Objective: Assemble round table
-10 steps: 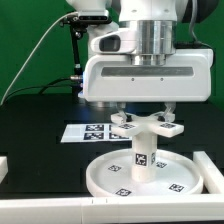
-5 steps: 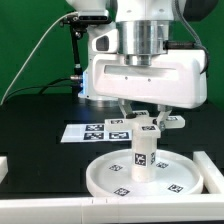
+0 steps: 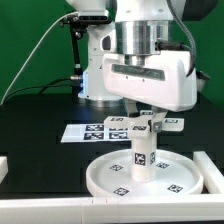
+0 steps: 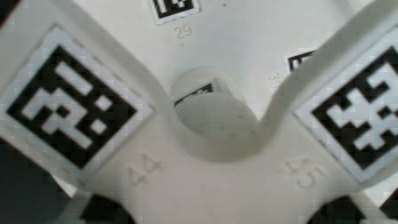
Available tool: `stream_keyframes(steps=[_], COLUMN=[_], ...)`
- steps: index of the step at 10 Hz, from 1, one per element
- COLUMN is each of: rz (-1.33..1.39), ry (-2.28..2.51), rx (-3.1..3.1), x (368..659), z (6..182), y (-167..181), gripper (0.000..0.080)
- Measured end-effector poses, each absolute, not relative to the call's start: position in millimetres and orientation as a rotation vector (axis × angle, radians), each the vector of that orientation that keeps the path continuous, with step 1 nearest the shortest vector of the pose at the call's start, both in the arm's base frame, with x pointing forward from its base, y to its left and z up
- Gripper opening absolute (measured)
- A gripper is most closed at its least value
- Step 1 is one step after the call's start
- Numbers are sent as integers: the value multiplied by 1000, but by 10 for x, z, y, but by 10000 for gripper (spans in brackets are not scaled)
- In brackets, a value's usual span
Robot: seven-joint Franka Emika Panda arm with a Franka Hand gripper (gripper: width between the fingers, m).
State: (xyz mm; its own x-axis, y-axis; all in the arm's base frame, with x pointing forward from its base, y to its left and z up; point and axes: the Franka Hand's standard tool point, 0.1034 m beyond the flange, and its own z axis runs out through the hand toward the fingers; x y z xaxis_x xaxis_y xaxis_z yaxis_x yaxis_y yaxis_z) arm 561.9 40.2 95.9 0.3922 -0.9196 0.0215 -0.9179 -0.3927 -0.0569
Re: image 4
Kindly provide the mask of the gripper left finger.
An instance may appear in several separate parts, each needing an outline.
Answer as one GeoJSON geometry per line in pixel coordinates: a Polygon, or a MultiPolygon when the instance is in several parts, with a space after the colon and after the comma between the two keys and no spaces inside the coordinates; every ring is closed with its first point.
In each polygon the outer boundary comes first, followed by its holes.
{"type": "Polygon", "coordinates": [[[136,224],[120,204],[100,195],[79,196],[81,211],[77,219],[84,224],[136,224]]]}

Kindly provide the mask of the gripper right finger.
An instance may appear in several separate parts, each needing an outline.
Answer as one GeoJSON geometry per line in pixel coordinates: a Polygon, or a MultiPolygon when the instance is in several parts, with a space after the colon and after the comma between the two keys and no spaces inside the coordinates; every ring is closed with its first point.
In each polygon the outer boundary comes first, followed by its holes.
{"type": "Polygon", "coordinates": [[[351,198],[342,196],[321,205],[305,224],[360,224],[363,218],[351,198]]]}

